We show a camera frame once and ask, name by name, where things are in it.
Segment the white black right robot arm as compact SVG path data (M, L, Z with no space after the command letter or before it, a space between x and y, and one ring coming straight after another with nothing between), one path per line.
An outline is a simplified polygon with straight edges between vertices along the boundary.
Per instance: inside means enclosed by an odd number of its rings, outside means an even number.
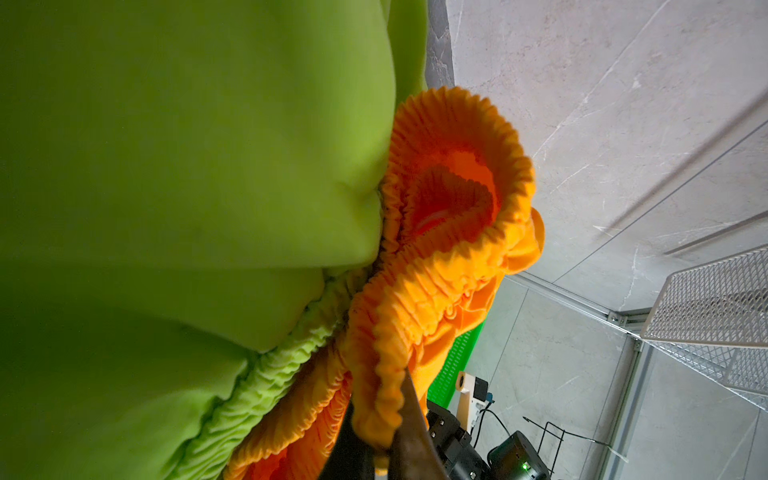
M514 432L483 459L455 415L434 402L428 401L427 405L429 435L450 479L551 478L550 469L522 432Z

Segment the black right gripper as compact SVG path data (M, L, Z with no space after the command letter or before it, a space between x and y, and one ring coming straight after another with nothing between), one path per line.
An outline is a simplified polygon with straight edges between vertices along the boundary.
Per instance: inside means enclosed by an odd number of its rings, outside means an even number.
M447 476L452 480L490 479L488 464L472 446L470 434L447 409L427 401L428 433Z

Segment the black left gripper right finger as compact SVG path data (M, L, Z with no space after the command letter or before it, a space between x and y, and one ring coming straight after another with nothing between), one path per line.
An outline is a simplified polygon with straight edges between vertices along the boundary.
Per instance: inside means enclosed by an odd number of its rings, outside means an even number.
M402 423L390 449L388 478L397 480L448 479L432 443L408 370L401 385L404 398L399 413Z

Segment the lime green shorts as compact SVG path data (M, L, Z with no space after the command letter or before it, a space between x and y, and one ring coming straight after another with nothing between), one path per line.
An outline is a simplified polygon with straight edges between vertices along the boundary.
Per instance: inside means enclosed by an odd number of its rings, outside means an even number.
M424 1L1 5L1 475L215 479L379 251Z

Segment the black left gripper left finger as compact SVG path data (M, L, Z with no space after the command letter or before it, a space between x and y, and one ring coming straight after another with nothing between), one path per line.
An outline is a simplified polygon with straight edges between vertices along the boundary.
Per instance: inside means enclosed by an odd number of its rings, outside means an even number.
M336 443L319 480L373 480L373 450L352 427L354 406L349 404Z

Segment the orange shorts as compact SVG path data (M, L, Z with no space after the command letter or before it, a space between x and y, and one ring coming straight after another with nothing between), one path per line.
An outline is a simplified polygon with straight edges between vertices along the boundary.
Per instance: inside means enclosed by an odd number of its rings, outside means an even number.
M347 325L234 450L225 478L316 478L345 411L385 466L403 380L424 407L454 341L485 320L504 277L542 254L533 163L497 108L465 89L398 108L380 191L380 253Z

